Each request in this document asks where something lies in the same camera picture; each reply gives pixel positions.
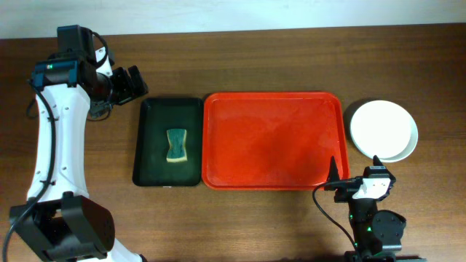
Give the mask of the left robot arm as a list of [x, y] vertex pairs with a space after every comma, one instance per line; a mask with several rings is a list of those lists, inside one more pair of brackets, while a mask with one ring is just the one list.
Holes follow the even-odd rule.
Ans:
[[9, 211], [9, 232], [42, 261], [142, 261], [115, 236], [111, 213], [89, 198], [84, 134], [89, 120], [110, 115], [148, 92], [136, 66], [118, 68], [98, 33], [80, 25], [57, 29], [58, 51], [35, 65], [39, 136], [24, 205]]

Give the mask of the green and yellow sponge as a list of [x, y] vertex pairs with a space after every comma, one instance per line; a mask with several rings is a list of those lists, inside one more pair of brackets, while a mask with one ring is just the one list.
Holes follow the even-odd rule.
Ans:
[[169, 143], [166, 157], [167, 162], [178, 163], [187, 161], [186, 137], [187, 131], [185, 129], [169, 129], [167, 131]]

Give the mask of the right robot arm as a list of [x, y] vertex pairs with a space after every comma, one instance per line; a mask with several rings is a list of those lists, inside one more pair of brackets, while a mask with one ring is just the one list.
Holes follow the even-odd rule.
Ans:
[[334, 191], [336, 203], [349, 207], [354, 250], [344, 254], [345, 261], [395, 261], [401, 251], [401, 238], [406, 219], [390, 210], [380, 210], [377, 204], [390, 195], [395, 176], [377, 156], [361, 176], [341, 179], [336, 160], [331, 157], [326, 191]]

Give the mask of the white plate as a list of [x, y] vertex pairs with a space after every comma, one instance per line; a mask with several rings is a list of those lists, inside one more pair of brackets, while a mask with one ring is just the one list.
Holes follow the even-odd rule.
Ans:
[[349, 118], [349, 136], [365, 156], [393, 163], [415, 151], [419, 131], [413, 116], [388, 100], [371, 100], [358, 106]]

